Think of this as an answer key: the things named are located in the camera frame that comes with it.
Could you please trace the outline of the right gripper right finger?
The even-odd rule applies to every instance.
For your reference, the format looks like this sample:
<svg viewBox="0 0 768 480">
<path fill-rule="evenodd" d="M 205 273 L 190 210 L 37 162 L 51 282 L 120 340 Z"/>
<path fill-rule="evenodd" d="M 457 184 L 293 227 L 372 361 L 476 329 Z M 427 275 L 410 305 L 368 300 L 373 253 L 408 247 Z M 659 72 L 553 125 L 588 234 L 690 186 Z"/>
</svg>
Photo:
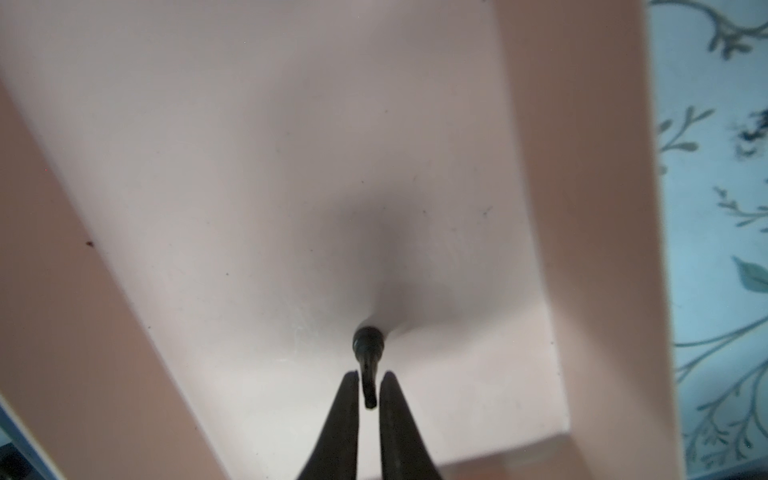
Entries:
<svg viewBox="0 0 768 480">
<path fill-rule="evenodd" d="M 392 371 L 383 376 L 378 410 L 382 479 L 442 480 Z"/>
</svg>

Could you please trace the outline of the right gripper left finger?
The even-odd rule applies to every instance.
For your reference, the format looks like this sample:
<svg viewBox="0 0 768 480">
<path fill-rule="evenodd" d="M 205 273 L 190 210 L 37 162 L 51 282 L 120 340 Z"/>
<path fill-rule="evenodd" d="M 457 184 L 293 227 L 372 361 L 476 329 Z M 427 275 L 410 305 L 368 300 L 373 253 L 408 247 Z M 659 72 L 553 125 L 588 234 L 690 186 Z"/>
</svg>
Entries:
<svg viewBox="0 0 768 480">
<path fill-rule="evenodd" d="M 355 480 L 359 435 L 359 374 L 347 372 L 298 480 Z"/>
</svg>

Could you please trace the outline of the black chess piece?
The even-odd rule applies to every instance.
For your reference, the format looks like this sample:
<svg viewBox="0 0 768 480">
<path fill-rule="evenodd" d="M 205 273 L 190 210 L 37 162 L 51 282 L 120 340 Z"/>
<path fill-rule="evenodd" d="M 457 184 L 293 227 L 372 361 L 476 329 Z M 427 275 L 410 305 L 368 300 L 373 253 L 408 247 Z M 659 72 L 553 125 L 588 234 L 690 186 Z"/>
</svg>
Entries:
<svg viewBox="0 0 768 480">
<path fill-rule="evenodd" d="M 360 367 L 364 403 L 369 410 L 378 405 L 376 376 L 384 346 L 384 334 L 374 326 L 362 327 L 354 334 L 352 350 Z"/>
</svg>

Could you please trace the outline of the pink plastic tray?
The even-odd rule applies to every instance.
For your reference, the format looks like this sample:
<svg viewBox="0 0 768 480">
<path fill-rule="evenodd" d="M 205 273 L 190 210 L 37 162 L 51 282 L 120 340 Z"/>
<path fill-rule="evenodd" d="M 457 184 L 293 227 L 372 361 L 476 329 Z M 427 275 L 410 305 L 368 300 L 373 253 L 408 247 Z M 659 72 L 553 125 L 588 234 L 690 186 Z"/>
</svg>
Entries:
<svg viewBox="0 0 768 480">
<path fill-rule="evenodd" d="M 679 479 L 641 1 L 5 1 L 1 81 L 232 479 L 354 332 L 453 478 Z"/>
</svg>

